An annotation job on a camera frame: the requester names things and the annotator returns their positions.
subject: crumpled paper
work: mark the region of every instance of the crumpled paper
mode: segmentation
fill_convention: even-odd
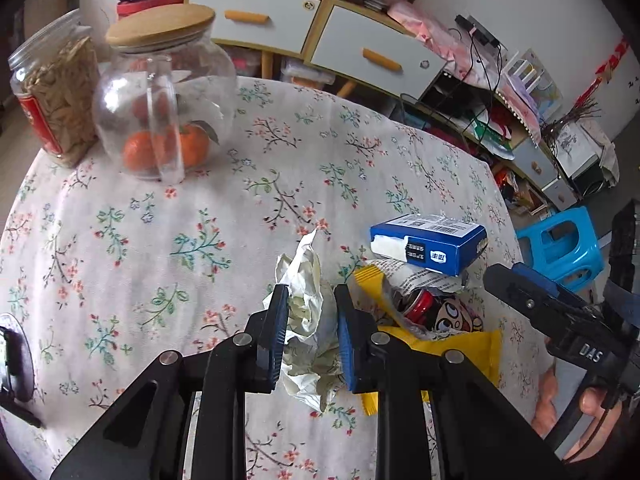
[[[289,287],[289,320],[280,378],[287,393],[324,412],[344,384],[337,337],[337,307],[332,287],[320,277],[313,250],[316,231],[302,237],[293,259],[281,254],[276,282]],[[271,294],[262,304],[269,307]]]

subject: wooden drawer handle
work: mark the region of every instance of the wooden drawer handle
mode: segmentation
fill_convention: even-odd
[[[384,57],[382,54],[378,54],[377,52],[373,52],[373,50],[369,50],[368,48],[362,49],[362,57],[381,66],[382,68],[391,70],[391,72],[400,72],[402,70],[402,65],[400,63],[396,63],[392,59]]]
[[[244,12],[244,10],[225,10],[225,18],[234,22],[257,23],[264,25],[269,21],[268,14],[256,14],[255,12]]]

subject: blue plastic stool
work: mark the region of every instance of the blue plastic stool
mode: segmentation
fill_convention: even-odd
[[[572,231],[554,238],[552,229],[565,222],[573,224]],[[522,251],[525,263],[572,292],[593,281],[604,269],[598,239],[585,207],[562,211],[517,231],[516,235],[518,240],[529,239],[530,253],[526,254],[525,248]]]

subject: drawer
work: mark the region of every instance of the drawer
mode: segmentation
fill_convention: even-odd
[[[514,164],[521,170],[528,179],[536,184],[540,189],[558,178],[558,170],[546,155],[536,148],[531,139],[521,142],[515,150],[513,150]]]
[[[189,0],[216,11],[213,40],[242,41],[300,53],[320,0]],[[258,23],[245,20],[256,20]]]
[[[415,38],[342,7],[331,11],[311,63],[417,99],[445,65]]]
[[[551,184],[548,184],[542,192],[553,202],[559,211],[564,211],[578,202],[574,191],[562,178],[558,178]]]

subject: floral tablecloth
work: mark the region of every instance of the floral tablecloth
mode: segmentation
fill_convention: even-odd
[[[293,256],[312,229],[322,276],[361,302],[352,275],[373,257],[369,227],[400,214],[484,225],[478,282],[487,265],[520,260],[488,166],[428,133],[251,78],[238,80],[234,129],[210,168],[175,187],[118,173],[100,146],[76,170],[36,157],[2,235],[0,312],[22,323],[33,353],[28,408],[46,427],[1,418],[38,480],[160,352],[207,351],[242,330],[273,287],[277,256]],[[463,299],[486,330],[503,331],[499,386],[530,420],[541,341],[481,288]],[[350,393],[321,414],[279,385],[247,396],[246,412],[251,478],[374,476],[377,420]]]

